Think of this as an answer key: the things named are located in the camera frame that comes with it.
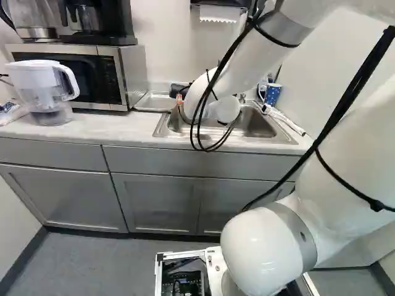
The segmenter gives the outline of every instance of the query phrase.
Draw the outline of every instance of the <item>drawer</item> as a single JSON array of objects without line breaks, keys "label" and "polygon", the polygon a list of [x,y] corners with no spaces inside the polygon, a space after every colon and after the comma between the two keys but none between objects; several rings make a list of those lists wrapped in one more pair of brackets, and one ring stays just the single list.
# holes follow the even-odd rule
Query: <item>drawer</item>
[{"label": "drawer", "polygon": [[278,181],[298,156],[103,146],[110,171]]},{"label": "drawer", "polygon": [[0,162],[107,171],[106,161],[99,145],[0,138]]}]

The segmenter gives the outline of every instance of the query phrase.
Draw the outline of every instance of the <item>kitchen sink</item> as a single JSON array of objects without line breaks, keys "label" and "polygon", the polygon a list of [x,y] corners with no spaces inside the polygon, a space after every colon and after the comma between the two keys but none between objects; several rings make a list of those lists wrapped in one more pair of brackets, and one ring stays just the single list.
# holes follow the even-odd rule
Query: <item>kitchen sink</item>
[{"label": "kitchen sink", "polygon": [[[171,113],[165,113],[160,118],[154,137],[189,139],[191,126],[184,121],[177,108]],[[214,119],[202,121],[200,136],[202,140],[219,140],[227,126]],[[237,119],[235,128],[231,132],[228,142],[272,142],[277,144],[297,144],[297,142],[269,116],[264,115],[255,101],[246,101],[241,105],[241,115]]]}]

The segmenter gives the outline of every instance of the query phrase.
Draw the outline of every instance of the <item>white countertop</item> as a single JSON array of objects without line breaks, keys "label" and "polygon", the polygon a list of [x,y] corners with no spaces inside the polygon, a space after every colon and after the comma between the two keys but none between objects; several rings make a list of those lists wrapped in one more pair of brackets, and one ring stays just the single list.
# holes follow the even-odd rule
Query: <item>white countertop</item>
[{"label": "white countertop", "polygon": [[[124,115],[75,113],[73,121],[60,126],[35,125],[29,116],[24,116],[6,126],[0,127],[0,137],[192,150],[189,139],[169,139],[152,136],[161,116],[161,113],[136,111],[131,111]],[[312,139],[308,135],[301,137],[284,123],[277,122],[298,144],[245,142],[241,145],[240,142],[232,143],[231,139],[229,139],[218,151],[302,155],[312,144]]]}]

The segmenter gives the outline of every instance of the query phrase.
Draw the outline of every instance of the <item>floor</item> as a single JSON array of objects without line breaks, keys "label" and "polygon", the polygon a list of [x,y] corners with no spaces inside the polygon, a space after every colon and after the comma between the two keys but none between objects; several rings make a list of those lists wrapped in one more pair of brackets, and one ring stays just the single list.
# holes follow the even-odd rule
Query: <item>floor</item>
[{"label": "floor", "polygon": [[[214,244],[50,233],[6,296],[153,296],[157,252]],[[385,296],[366,270],[309,273],[320,296]]]}]

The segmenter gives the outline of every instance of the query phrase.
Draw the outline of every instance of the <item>white wall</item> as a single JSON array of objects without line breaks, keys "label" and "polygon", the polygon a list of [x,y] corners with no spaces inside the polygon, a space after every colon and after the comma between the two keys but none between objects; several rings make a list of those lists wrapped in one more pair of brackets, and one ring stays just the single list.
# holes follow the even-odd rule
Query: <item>white wall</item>
[{"label": "white wall", "polygon": [[0,280],[41,224],[0,177]]},{"label": "white wall", "polygon": [[[20,38],[2,20],[0,37],[0,73],[3,73],[4,63],[9,60],[4,45],[20,42]],[[12,93],[4,83],[0,83],[0,104],[7,101]],[[40,227],[40,222],[0,177],[0,280]]]},{"label": "white wall", "polygon": [[234,24],[200,22],[188,0],[131,0],[133,29],[146,47],[151,87],[189,82],[217,65],[228,49]]},{"label": "white wall", "polygon": [[[16,32],[8,27],[6,23],[0,19],[0,73],[4,72],[4,64],[12,61],[12,57],[7,53],[5,44],[7,43],[21,43],[22,40]],[[14,88],[0,82],[0,104],[9,101],[10,97],[17,97]]]},{"label": "white wall", "polygon": [[[386,27],[347,9],[335,11],[285,60],[278,108],[316,137]],[[355,104],[389,78],[394,65],[393,44]]]}]

